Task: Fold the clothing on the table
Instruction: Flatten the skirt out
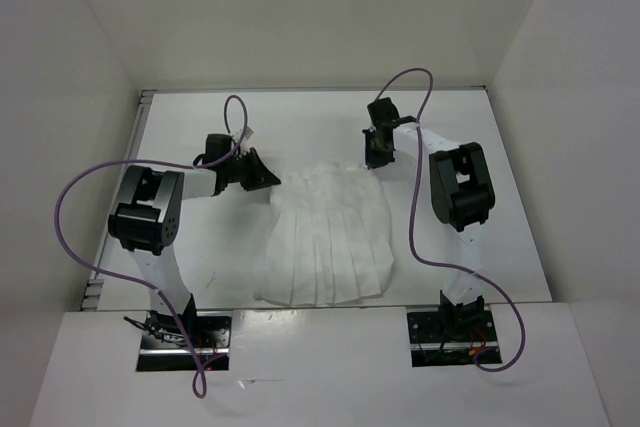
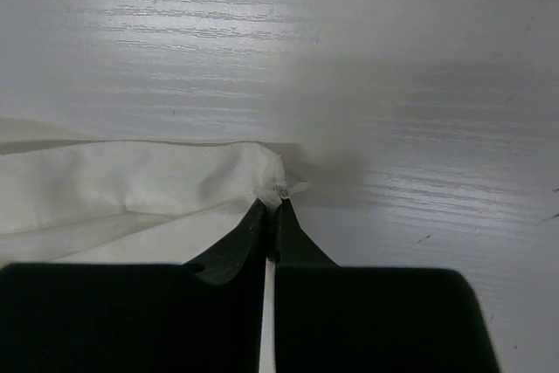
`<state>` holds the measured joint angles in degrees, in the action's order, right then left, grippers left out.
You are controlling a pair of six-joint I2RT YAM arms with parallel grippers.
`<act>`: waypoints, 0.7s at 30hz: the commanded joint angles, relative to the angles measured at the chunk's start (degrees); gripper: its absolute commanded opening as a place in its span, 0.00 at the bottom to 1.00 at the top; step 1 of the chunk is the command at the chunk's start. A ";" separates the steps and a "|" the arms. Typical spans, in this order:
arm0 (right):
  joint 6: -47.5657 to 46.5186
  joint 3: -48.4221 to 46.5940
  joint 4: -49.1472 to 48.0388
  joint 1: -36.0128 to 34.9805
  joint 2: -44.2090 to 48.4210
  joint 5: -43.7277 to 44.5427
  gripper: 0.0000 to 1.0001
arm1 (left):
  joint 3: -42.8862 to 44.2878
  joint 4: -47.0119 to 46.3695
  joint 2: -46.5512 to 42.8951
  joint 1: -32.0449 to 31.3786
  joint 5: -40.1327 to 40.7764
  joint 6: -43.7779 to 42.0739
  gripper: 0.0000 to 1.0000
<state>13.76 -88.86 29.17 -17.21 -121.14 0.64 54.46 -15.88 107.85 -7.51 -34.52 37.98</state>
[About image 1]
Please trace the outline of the white pleated skirt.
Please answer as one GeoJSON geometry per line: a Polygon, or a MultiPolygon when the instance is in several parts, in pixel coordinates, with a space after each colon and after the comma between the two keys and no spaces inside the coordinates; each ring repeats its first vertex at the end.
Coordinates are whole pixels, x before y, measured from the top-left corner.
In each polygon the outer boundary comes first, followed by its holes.
{"type": "Polygon", "coordinates": [[[391,214],[370,170],[323,162],[286,174],[270,193],[273,221],[255,263],[254,297],[333,306],[381,296],[391,282],[391,214]]]}

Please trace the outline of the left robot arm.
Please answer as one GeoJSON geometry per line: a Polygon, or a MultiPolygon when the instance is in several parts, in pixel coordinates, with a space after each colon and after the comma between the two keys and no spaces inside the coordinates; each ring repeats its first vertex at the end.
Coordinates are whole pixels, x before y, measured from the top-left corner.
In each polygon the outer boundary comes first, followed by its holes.
{"type": "Polygon", "coordinates": [[[217,196],[234,183],[248,192],[281,183],[254,148],[225,159],[230,151],[229,147],[209,149],[194,159],[190,171],[129,166],[109,215],[109,234],[129,252],[142,280],[152,285],[151,313],[165,321],[163,333],[176,346],[192,344],[200,325],[173,247],[182,203],[217,196]]]}

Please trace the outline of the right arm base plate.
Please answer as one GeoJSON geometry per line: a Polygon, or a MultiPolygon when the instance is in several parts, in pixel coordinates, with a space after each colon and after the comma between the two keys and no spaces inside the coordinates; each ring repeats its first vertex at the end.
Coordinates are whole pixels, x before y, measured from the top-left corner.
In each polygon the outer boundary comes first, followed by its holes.
{"type": "Polygon", "coordinates": [[[473,365],[479,354],[481,365],[502,362],[496,329],[490,310],[473,327],[446,333],[434,309],[406,313],[411,362],[414,368],[473,365]]]}

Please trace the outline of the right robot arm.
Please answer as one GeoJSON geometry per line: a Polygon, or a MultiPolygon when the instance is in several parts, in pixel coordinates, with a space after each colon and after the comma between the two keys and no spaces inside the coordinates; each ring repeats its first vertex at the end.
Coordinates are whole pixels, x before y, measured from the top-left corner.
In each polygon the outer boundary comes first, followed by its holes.
{"type": "Polygon", "coordinates": [[[418,263],[455,273],[440,290],[444,311],[438,316],[438,327],[446,338],[462,339],[473,328],[471,313],[484,307],[480,229],[496,203],[483,148],[476,142],[450,140],[415,122],[371,126],[363,134],[369,169],[389,165],[398,152],[415,159],[409,250],[418,263]],[[417,250],[418,203],[424,194],[429,197],[430,215],[441,225],[445,260],[427,259],[417,250]]]}

